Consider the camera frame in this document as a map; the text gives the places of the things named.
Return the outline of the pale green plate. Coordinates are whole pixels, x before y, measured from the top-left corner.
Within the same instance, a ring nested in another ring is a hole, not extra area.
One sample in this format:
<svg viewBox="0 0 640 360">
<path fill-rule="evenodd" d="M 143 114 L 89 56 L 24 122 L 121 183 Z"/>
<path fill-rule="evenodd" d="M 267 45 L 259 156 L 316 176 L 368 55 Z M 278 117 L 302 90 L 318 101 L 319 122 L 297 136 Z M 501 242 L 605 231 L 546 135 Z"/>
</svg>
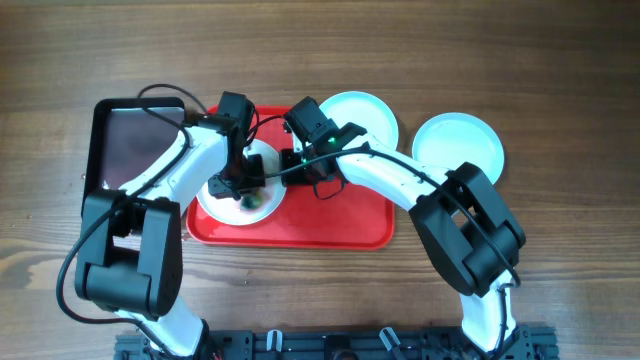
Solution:
<svg viewBox="0 0 640 360">
<path fill-rule="evenodd" d="M 260 154 L 263 158 L 264 172 L 275 173 L 279 169 L 279 154 L 269 144 L 255 140 L 244 150 L 245 155 Z M 197 200 L 205 212 L 215 220 L 227 225 L 245 226 L 257 223 L 269 215 L 281 204 L 285 197 L 286 188 L 279 177 L 268 178 L 266 186 L 259 189 L 263 198 L 262 206 L 254 211 L 244 211 L 240 207 L 241 199 L 235 201 L 231 198 L 216 199 L 207 192 L 207 183 L 203 185 L 197 194 Z"/>
</svg>

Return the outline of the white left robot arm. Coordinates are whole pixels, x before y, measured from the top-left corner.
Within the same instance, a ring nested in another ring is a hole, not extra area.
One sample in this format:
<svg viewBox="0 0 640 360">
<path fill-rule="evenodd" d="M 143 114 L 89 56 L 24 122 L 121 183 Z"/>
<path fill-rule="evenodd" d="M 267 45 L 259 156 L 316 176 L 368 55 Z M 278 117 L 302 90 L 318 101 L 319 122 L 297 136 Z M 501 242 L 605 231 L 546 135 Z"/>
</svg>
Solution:
<svg viewBox="0 0 640 360">
<path fill-rule="evenodd" d="M 176 123 L 174 143 L 136 178 L 85 195 L 81 234 L 58 279 L 73 269 L 77 296 L 109 312 L 102 322 L 134 325 L 163 359 L 217 355 L 208 324 L 179 297 L 181 217 L 203 187 L 239 200 L 264 186 L 260 157 L 243 153 L 257 115 L 246 96 L 226 92 L 214 113 Z"/>
</svg>

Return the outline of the pale blue plate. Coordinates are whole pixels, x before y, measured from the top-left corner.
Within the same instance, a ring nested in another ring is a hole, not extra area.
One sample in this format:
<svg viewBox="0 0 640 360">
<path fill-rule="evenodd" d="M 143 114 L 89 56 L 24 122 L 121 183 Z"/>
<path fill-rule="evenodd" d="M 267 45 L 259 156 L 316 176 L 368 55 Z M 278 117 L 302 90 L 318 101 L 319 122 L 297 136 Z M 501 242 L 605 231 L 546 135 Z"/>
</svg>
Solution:
<svg viewBox="0 0 640 360">
<path fill-rule="evenodd" d="M 331 96 L 310 110 L 302 110 L 310 104 L 310 100 L 301 101 L 285 114 L 285 121 L 293 133 L 296 152 L 302 150 L 306 154 L 325 155 L 340 151 L 358 136 L 354 125 L 366 130 L 367 139 L 375 137 L 387 148 L 397 149 L 399 127 L 396 117 L 389 106 L 376 96 L 361 91 L 347 91 Z M 326 133 L 319 142 L 312 142 L 312 133 L 319 134 L 317 124 L 327 126 L 327 122 L 319 117 L 320 111 L 333 121 L 337 129 Z"/>
</svg>

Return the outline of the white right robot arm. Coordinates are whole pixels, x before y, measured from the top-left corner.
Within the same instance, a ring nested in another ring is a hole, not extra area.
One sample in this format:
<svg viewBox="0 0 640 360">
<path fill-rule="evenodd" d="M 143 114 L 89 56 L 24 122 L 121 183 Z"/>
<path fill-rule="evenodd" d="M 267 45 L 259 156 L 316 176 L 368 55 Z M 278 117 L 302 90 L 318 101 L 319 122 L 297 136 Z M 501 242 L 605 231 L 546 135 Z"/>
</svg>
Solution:
<svg viewBox="0 0 640 360">
<path fill-rule="evenodd" d="M 406 210 L 434 269 L 461 296 L 463 333 L 482 354 L 502 356 L 515 332 L 510 291 L 521 284 L 526 237 L 481 168 L 464 162 L 437 177 L 366 128 L 336 124 L 311 97 L 284 119 L 303 145 L 291 172 L 338 175 Z"/>
</svg>

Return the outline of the green yellow sponge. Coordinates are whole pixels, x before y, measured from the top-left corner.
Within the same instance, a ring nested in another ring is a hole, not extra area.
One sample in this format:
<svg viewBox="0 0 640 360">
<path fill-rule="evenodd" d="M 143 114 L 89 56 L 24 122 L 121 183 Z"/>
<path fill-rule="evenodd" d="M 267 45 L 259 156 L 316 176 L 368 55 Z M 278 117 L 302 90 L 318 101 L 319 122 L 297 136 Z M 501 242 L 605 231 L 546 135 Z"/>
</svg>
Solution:
<svg viewBox="0 0 640 360">
<path fill-rule="evenodd" d="M 243 196 L 240 207 L 244 211 L 254 211 L 259 209 L 263 204 L 263 198 L 259 193 Z"/>
</svg>

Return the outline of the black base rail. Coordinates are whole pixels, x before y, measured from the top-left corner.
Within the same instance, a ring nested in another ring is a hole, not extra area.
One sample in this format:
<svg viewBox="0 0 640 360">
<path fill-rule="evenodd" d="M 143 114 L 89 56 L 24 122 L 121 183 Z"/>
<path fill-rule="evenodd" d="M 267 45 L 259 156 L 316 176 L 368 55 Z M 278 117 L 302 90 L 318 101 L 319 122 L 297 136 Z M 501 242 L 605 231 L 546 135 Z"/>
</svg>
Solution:
<svg viewBox="0 0 640 360">
<path fill-rule="evenodd" d="M 420 331 L 289 332 L 212 331 L 212 359 L 493 359 L 456 327 Z M 517 325 L 496 359 L 560 359 L 555 329 Z M 169 359 L 143 335 L 116 337 L 113 359 Z"/>
</svg>

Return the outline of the red plastic tray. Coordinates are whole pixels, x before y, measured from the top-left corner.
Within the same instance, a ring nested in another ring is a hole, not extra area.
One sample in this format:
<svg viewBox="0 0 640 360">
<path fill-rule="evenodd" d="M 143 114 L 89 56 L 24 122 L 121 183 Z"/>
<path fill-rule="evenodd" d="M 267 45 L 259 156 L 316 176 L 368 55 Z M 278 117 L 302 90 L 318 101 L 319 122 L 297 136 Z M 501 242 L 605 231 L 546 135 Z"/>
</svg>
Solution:
<svg viewBox="0 0 640 360">
<path fill-rule="evenodd" d="M 215 220 L 196 198 L 187 210 L 187 230 L 207 245 L 348 250 L 381 248 L 394 233 L 394 204 L 369 189 L 338 179 L 285 188 L 271 215 L 245 226 Z"/>
</svg>

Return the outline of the black water tray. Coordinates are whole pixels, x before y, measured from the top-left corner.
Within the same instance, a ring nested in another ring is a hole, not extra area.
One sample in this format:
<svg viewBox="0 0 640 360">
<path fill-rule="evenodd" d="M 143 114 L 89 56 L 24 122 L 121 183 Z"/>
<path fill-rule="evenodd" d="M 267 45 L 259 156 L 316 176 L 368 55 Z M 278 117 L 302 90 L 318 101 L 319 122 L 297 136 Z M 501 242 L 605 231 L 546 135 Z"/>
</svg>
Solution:
<svg viewBox="0 0 640 360">
<path fill-rule="evenodd" d="M 94 107 L 83 196 L 118 190 L 149 168 L 176 140 L 185 118 L 177 97 L 108 98 Z"/>
</svg>

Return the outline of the white plate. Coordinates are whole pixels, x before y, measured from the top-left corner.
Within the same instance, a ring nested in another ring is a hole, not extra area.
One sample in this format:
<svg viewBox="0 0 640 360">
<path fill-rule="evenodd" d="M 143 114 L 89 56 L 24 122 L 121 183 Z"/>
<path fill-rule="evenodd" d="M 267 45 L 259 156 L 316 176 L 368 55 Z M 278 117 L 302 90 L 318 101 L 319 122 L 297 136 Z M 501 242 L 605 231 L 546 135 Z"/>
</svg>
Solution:
<svg viewBox="0 0 640 360">
<path fill-rule="evenodd" d="M 469 162 L 496 184 L 505 165 L 505 151 L 496 132 L 476 116 L 449 112 L 429 119 L 417 131 L 412 158 L 439 167 L 441 173 Z"/>
</svg>

